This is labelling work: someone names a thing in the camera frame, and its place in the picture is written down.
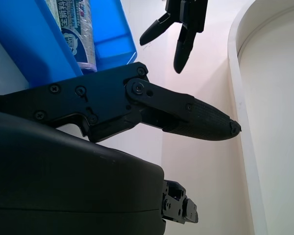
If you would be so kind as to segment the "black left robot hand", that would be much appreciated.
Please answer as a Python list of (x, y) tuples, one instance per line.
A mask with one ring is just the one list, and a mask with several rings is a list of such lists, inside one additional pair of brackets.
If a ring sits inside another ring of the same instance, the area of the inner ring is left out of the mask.
[(181, 73), (193, 49), (196, 35), (204, 31), (207, 5), (208, 0), (168, 0), (165, 14), (142, 34), (140, 45), (153, 41), (172, 24), (182, 24), (173, 61), (175, 72)]

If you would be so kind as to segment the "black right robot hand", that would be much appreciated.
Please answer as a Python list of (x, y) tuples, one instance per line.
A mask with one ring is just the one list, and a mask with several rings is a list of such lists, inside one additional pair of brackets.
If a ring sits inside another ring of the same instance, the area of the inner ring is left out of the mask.
[(0, 235), (162, 235), (197, 223), (163, 169), (100, 142), (139, 123), (208, 141), (241, 126), (137, 62), (0, 95)]

